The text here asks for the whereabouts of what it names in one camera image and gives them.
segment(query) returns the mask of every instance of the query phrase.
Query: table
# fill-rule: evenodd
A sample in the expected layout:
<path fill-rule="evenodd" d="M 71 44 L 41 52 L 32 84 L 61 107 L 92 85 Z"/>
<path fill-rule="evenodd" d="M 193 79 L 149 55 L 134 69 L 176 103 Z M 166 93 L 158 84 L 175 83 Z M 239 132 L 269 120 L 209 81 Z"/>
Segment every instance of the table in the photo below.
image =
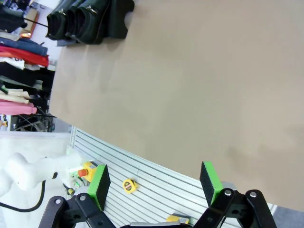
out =
<path fill-rule="evenodd" d="M 52 115 L 196 179 L 212 161 L 240 192 L 304 210 L 304 3 L 135 4 L 126 40 L 62 50 Z"/>

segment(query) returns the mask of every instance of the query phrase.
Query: metal slat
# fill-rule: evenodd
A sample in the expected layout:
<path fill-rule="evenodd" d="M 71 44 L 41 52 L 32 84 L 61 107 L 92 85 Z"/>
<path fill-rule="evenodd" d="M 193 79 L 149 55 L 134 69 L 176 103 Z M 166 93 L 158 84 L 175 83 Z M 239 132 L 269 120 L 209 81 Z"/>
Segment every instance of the metal slat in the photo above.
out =
<path fill-rule="evenodd" d="M 131 222 L 164 222 L 172 213 L 191 216 L 193 225 L 208 207 L 199 180 L 138 157 L 74 128 L 71 146 L 89 159 L 107 164 L 111 185 L 105 213 L 118 227 Z M 139 188 L 127 194 L 122 182 L 133 178 Z M 271 211 L 275 208 L 268 204 Z M 240 227 L 228 218 L 224 228 Z"/>

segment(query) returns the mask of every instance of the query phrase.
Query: pink garment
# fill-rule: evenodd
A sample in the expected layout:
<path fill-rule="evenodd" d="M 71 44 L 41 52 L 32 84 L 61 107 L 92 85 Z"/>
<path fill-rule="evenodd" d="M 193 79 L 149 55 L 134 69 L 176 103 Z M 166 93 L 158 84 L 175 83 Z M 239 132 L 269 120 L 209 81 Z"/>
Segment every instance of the pink garment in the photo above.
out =
<path fill-rule="evenodd" d="M 0 114 L 19 115 L 19 114 L 35 114 L 37 108 L 32 103 L 22 104 L 0 99 Z"/>

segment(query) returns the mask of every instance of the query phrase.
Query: cable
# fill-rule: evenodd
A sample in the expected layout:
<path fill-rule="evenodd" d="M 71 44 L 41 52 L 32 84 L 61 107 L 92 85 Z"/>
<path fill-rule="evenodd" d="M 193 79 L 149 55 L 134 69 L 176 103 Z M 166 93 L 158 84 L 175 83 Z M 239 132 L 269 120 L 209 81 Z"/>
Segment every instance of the cable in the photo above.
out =
<path fill-rule="evenodd" d="M 18 211 L 18 212 L 31 212 L 31 211 L 35 211 L 42 204 L 42 201 L 43 201 L 43 198 L 44 198 L 45 188 L 46 188 L 46 181 L 44 180 L 44 181 L 42 181 L 42 184 L 41 184 L 40 199 L 39 199 L 38 203 L 34 207 L 32 207 L 32 208 L 29 208 L 29 209 L 20 209 L 20 208 L 12 207 L 10 205 L 7 205 L 7 204 L 1 203 L 1 202 L 0 202 L 0 207 L 8 208 L 8 209 L 15 210 L 15 211 Z"/>

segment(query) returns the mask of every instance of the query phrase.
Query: blue jeans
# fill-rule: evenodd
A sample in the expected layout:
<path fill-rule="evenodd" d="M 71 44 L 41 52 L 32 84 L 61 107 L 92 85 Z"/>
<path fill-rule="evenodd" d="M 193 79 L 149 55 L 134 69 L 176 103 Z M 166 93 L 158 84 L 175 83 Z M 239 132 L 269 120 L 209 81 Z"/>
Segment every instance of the blue jeans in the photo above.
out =
<path fill-rule="evenodd" d="M 40 56 L 47 56 L 48 52 L 47 47 L 43 47 L 38 43 L 26 38 L 20 38 L 17 41 L 13 41 L 11 39 L 0 37 L 0 45 L 32 52 Z"/>

